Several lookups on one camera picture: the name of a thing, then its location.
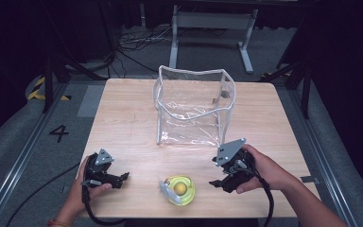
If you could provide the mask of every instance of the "table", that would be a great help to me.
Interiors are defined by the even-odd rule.
[[[216,156],[215,147],[156,144],[154,82],[154,79],[109,79],[106,83],[83,159],[103,148],[115,159],[108,173],[119,176],[130,172],[130,176],[121,189],[92,201],[95,215],[111,218],[266,217],[269,204],[263,189],[237,195],[208,184],[225,177],[222,168],[211,161]],[[273,85],[236,83],[235,106],[226,142],[242,137],[294,176],[310,175]],[[195,198],[185,206],[172,204],[160,192],[159,181],[174,175],[187,175],[196,186]],[[319,196],[313,183],[305,185]],[[273,191],[272,194],[274,217],[296,217],[282,193]]]

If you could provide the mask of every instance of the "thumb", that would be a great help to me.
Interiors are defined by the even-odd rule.
[[[237,194],[241,194],[243,192],[251,191],[253,189],[256,189],[258,187],[261,187],[261,184],[259,183],[258,179],[253,178],[249,180],[248,182],[240,184],[235,191]]]
[[[110,183],[104,183],[98,187],[91,188],[90,197],[91,197],[91,199],[93,199],[93,198],[99,196],[100,194],[102,194],[104,191],[108,191],[111,188],[112,188],[112,185]]]

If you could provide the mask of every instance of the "person's right hand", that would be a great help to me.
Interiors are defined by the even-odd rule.
[[[267,155],[259,152],[256,148],[251,145],[243,145],[242,149],[249,152],[255,159],[255,166],[261,177],[269,183],[270,189],[272,190],[283,190],[289,186],[292,181],[297,179],[289,172],[280,167],[275,161],[267,157]],[[261,183],[257,178],[252,178],[246,183],[240,184],[236,188],[237,194],[241,194],[246,191],[253,190],[255,188],[262,187]]]

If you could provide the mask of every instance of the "white metal stand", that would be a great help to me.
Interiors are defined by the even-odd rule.
[[[181,12],[178,11],[178,6],[174,6],[172,21],[173,39],[169,67],[176,68],[178,59],[178,27],[245,29],[246,37],[243,42],[238,43],[238,46],[246,72],[252,74],[253,70],[249,53],[247,52],[247,45],[249,44],[257,12],[258,9],[253,10],[252,14]]]

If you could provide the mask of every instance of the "yellow ball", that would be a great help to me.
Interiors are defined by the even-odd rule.
[[[173,189],[178,196],[182,196],[187,191],[187,185],[185,183],[176,183]]]

